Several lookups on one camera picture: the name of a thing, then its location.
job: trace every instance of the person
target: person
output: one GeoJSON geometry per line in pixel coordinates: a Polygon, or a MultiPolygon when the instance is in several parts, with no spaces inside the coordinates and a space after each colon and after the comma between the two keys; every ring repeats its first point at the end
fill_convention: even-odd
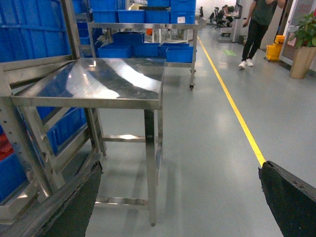
{"type": "Polygon", "coordinates": [[[222,7],[222,10],[220,10],[218,13],[218,18],[222,20],[224,24],[226,24],[227,27],[229,27],[230,22],[228,19],[226,19],[225,15],[228,15],[228,14],[225,13],[225,7],[222,7]]]}
{"type": "Polygon", "coordinates": [[[230,13],[228,12],[228,5],[224,6],[224,18],[229,20],[228,26],[230,26],[230,24],[233,22],[233,18],[231,17],[230,13]]]}
{"type": "Polygon", "coordinates": [[[268,30],[276,7],[284,8],[284,5],[285,0],[253,0],[250,5],[248,17],[243,24],[243,27],[246,27],[250,22],[248,39],[243,48],[239,68],[245,69],[246,65],[253,67],[252,58],[260,47],[262,38],[268,30]]]}

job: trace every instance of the dark t-shirt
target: dark t-shirt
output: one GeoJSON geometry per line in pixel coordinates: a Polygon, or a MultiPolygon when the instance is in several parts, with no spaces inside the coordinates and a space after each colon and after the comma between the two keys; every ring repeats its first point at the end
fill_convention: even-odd
{"type": "Polygon", "coordinates": [[[218,19],[222,19],[224,17],[224,10],[220,10],[218,12],[218,19]]]}
{"type": "Polygon", "coordinates": [[[255,20],[260,25],[270,25],[277,8],[277,0],[274,0],[271,4],[266,4],[266,0],[254,1],[257,2],[257,4],[252,12],[251,19],[255,20]]]}

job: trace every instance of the beige planter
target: beige planter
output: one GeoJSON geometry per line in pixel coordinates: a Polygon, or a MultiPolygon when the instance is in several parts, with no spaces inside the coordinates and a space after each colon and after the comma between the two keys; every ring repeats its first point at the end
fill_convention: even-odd
{"type": "Polygon", "coordinates": [[[300,47],[295,50],[294,60],[290,72],[290,77],[303,79],[310,69],[312,61],[316,55],[316,47],[300,47]]]}

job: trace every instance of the green floor marking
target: green floor marking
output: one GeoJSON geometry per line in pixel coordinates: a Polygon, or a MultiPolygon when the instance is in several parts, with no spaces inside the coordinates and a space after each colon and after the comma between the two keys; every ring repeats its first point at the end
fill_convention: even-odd
{"type": "Polygon", "coordinates": [[[236,56],[232,50],[224,49],[223,52],[228,56],[236,56]]]}

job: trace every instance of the potted plant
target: potted plant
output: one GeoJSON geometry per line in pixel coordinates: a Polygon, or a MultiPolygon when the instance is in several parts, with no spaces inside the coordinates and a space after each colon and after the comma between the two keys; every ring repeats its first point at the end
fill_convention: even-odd
{"type": "Polygon", "coordinates": [[[316,16],[314,13],[304,15],[297,26],[298,30],[290,38],[290,40],[296,39],[290,77],[303,79],[316,55],[316,16]]]}

